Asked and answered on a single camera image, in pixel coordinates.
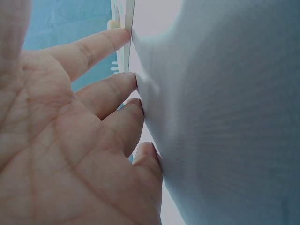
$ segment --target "palm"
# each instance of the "palm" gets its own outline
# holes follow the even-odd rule
[[[13,15],[16,2],[0,6]],[[10,19],[0,22],[11,31],[10,39],[0,32],[7,43],[0,48],[0,224],[159,223],[161,173],[152,146],[143,145],[133,165],[126,158],[141,134],[141,103],[115,111],[136,88],[135,75],[70,88],[130,36],[105,31],[19,53],[24,32],[12,24],[25,31],[28,15]]]

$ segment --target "fingertip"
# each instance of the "fingertip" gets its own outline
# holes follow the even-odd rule
[[[152,142],[144,142],[138,147],[139,154],[148,155],[158,161],[158,157],[156,155],[156,150]]]
[[[126,104],[135,104],[136,106],[138,106],[141,109],[142,113],[144,114],[142,102],[139,98],[132,98],[132,99],[128,100],[126,102]]]

